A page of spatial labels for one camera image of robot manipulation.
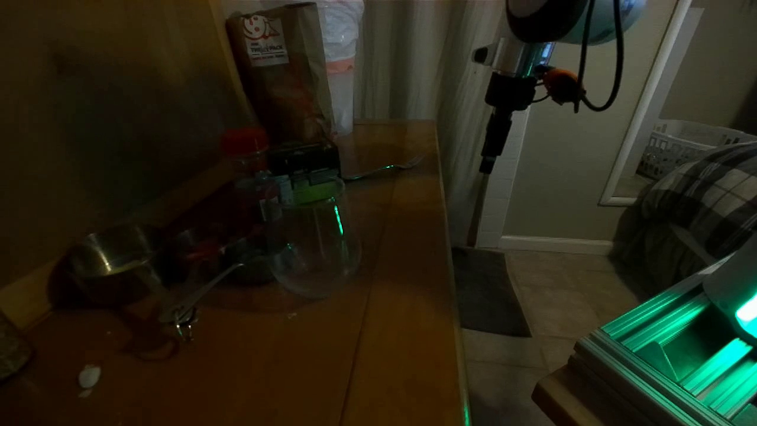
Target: wooden table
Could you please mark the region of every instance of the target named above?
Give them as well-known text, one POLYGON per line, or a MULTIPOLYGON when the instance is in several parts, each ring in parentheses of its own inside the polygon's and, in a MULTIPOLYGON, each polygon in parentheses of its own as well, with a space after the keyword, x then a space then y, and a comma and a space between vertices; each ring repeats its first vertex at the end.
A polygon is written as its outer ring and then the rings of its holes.
POLYGON ((35 357, 0 384, 0 424, 463 424, 436 124, 359 124, 355 140, 364 167, 423 163, 350 185, 364 244, 350 288, 305 303, 276 283, 223 285, 177 350, 144 303, 59 307, 27 331, 35 357), (101 380, 80 398, 86 361, 101 380))
POLYGON ((596 378, 565 363, 537 384, 533 399, 553 424, 640 424, 640 413, 618 402, 623 395, 614 395, 610 389, 595 385, 595 380, 596 378))

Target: floor mat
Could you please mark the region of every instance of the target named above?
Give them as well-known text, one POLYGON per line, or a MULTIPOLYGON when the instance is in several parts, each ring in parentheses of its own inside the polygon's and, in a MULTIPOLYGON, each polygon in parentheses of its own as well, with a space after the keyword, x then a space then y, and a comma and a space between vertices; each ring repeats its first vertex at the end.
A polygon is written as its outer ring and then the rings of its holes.
POLYGON ((502 252, 454 249, 452 263, 463 328, 531 336, 502 252))

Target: tile floor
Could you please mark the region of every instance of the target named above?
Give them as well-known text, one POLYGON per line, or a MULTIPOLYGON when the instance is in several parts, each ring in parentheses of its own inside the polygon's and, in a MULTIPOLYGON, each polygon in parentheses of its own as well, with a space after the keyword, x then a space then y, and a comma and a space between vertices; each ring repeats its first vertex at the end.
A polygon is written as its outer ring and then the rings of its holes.
POLYGON ((640 303, 606 255, 509 251, 509 276, 531 339, 463 328, 473 426, 552 424, 531 399, 564 367, 578 339, 640 303))

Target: blanket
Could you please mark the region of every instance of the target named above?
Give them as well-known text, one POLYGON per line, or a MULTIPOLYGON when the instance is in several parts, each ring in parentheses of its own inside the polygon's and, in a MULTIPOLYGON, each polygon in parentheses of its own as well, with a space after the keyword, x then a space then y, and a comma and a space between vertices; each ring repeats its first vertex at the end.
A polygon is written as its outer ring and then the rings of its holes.
POLYGON ((734 144, 679 166, 642 195, 642 215, 675 223, 715 257, 757 230, 757 144, 734 144))

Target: glass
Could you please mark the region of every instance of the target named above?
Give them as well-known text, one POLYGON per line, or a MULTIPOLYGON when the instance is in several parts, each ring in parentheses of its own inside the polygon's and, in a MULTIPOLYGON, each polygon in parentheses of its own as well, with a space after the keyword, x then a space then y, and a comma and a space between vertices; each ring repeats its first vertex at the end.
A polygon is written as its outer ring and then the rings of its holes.
POLYGON ((30 346, 20 328, 0 311, 0 380, 20 372, 30 357, 30 346))
POLYGON ((276 282, 305 298, 346 285, 359 264, 346 185, 337 178, 298 182, 293 199, 271 217, 271 268, 276 282))

